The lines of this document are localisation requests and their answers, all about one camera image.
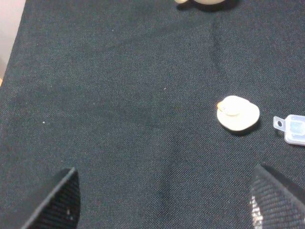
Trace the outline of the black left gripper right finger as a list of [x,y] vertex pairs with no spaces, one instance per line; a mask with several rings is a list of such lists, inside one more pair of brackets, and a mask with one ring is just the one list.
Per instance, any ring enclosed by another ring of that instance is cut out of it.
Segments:
[[305,189],[269,166],[253,170],[249,207],[254,229],[305,227]]

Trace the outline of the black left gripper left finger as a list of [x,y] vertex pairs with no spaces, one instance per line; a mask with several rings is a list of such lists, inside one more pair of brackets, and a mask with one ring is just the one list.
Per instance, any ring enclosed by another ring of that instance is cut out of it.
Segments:
[[31,194],[23,207],[22,229],[75,229],[81,211],[79,175],[65,168]]

